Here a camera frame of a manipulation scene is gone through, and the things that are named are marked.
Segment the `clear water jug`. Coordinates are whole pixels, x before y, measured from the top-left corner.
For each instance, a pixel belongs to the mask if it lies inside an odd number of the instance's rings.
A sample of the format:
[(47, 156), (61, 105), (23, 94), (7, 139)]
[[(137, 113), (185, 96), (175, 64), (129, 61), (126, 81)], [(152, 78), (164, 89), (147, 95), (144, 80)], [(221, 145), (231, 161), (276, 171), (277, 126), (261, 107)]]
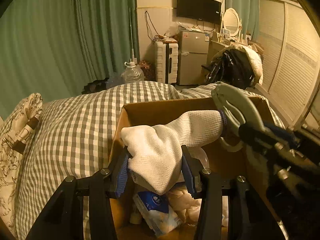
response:
[(121, 77), (125, 83), (134, 83), (144, 81), (144, 73), (139, 65), (133, 61), (124, 62), (125, 70), (121, 74)]

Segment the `white suitcase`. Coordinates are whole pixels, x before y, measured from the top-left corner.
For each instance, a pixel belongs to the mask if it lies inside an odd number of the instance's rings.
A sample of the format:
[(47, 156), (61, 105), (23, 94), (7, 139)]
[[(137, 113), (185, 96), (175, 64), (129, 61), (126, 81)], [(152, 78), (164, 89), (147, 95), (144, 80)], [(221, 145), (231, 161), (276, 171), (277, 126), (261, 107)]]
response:
[(160, 83), (175, 84), (178, 71), (178, 44), (155, 42), (156, 80)]

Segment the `black wall television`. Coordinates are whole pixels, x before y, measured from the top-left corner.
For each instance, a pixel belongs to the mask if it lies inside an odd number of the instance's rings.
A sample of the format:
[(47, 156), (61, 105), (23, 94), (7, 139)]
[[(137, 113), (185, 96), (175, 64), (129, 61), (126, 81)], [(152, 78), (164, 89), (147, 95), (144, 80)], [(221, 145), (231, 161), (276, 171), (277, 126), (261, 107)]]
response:
[(177, 0), (177, 17), (213, 24), (221, 23), (221, 2), (216, 0)]

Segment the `white ointment tube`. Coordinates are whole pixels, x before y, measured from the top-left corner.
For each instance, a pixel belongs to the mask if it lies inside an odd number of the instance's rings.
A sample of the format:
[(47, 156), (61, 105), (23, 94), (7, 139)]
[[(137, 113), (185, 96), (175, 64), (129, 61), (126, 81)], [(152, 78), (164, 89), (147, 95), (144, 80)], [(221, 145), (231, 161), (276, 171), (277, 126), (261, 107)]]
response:
[(142, 215), (135, 203), (132, 203), (132, 211), (130, 215), (130, 223), (133, 225), (140, 225), (142, 223)]

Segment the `blue tissue pack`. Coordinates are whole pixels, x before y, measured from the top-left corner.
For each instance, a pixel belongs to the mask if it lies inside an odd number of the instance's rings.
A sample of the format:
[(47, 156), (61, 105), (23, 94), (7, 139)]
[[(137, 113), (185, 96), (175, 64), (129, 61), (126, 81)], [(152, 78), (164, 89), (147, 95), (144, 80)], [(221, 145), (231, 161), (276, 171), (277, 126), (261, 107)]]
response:
[(133, 201), (156, 237), (166, 235), (182, 224), (163, 196), (150, 191), (140, 191), (133, 196)]

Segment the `white louvered wardrobe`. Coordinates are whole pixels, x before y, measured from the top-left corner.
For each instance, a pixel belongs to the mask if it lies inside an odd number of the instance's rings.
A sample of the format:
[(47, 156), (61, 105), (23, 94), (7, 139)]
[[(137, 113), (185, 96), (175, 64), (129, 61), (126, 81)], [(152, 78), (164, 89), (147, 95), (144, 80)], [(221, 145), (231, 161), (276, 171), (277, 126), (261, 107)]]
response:
[(263, 83), (258, 88), (284, 121), (295, 124), (311, 99), (319, 74), (319, 35), (300, 5), (259, 0), (258, 42)]

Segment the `floral white blanket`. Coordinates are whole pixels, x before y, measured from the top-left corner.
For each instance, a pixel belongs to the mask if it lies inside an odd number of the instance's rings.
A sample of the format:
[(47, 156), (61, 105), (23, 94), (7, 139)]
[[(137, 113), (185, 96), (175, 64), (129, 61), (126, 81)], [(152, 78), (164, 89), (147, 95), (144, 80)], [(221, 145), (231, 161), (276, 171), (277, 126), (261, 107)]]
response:
[(1, 125), (1, 219), (11, 233), (15, 231), (14, 205), (19, 169), (42, 111), (41, 94), (30, 94)]

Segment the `chair with piled jackets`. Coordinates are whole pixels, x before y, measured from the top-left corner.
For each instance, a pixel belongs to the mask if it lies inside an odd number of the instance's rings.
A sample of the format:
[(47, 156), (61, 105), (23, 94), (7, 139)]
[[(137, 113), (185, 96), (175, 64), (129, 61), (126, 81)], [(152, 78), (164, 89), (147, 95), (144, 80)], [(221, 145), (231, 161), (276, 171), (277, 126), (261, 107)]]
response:
[(250, 46), (228, 46), (201, 67), (201, 83), (205, 85), (221, 81), (246, 89), (263, 84), (263, 59)]

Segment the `green checkered bed quilt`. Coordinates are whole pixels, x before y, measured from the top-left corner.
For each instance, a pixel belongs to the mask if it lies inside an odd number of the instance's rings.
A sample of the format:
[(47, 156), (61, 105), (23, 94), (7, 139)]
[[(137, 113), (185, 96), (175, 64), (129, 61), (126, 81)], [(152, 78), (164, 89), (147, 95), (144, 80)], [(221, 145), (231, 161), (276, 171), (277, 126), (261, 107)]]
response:
[(35, 133), (24, 150), (13, 196), (14, 216), (8, 223), (16, 239), (25, 239), (46, 202), (68, 175), (82, 178), (106, 165), (111, 155), (123, 106), (150, 102), (135, 115), (143, 120), (168, 122), (180, 114), (174, 100), (199, 99), (196, 109), (212, 104), (213, 84), (177, 90), (174, 86), (143, 81), (88, 95), (47, 103)]

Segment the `clear cotton swab jar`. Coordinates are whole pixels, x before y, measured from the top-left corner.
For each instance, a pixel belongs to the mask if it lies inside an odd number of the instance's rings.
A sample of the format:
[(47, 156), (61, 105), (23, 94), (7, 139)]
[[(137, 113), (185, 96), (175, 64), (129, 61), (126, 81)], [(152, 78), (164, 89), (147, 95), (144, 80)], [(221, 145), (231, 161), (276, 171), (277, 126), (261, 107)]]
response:
[(188, 148), (188, 151), (192, 158), (199, 159), (199, 161), (201, 162), (204, 168), (210, 168), (207, 154), (203, 148), (191, 147), (191, 148)]

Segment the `white knit glove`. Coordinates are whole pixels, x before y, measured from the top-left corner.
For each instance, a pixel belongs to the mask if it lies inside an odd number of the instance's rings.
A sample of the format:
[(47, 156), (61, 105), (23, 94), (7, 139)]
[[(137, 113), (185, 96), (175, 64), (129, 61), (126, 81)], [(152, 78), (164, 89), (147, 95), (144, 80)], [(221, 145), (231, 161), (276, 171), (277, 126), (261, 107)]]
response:
[(120, 137), (131, 158), (133, 181), (163, 195), (181, 174), (182, 146), (202, 147), (222, 136), (226, 119), (221, 111), (187, 111), (166, 125), (125, 127)]

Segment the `green curtain left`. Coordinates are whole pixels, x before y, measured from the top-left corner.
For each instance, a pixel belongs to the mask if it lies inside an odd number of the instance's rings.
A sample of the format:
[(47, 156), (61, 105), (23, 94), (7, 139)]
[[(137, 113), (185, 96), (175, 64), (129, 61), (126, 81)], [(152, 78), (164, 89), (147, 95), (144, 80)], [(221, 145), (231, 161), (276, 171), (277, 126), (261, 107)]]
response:
[(77, 96), (138, 54), (136, 0), (1, 0), (1, 117), (31, 93)]

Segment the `green curtain right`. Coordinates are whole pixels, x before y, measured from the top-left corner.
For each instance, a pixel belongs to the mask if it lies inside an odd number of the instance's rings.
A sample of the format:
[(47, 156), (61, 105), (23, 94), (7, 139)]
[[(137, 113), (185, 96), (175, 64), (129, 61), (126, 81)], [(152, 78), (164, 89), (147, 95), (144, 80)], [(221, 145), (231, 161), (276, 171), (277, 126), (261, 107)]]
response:
[(256, 41), (259, 35), (259, 0), (225, 0), (226, 9), (233, 8), (242, 21), (242, 33)]

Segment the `oval white vanity mirror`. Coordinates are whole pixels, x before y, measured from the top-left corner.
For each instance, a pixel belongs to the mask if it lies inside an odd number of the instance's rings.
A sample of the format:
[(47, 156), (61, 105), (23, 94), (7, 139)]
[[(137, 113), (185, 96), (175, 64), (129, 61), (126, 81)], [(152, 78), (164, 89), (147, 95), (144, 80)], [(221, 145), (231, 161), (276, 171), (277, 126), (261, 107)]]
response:
[(241, 36), (242, 20), (234, 8), (228, 8), (222, 17), (222, 34), (235, 38)]

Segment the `green curtain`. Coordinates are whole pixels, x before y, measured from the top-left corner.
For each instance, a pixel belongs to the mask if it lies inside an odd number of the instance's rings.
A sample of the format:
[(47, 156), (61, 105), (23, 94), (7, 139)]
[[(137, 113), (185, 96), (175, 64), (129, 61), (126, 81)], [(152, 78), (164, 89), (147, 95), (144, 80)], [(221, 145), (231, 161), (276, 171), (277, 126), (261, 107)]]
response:
[(226, 9), (233, 8), (242, 21), (242, 33), (256, 41), (259, 35), (259, 0), (225, 0)]
[(138, 54), (136, 0), (1, 0), (1, 117), (31, 93), (77, 96)]

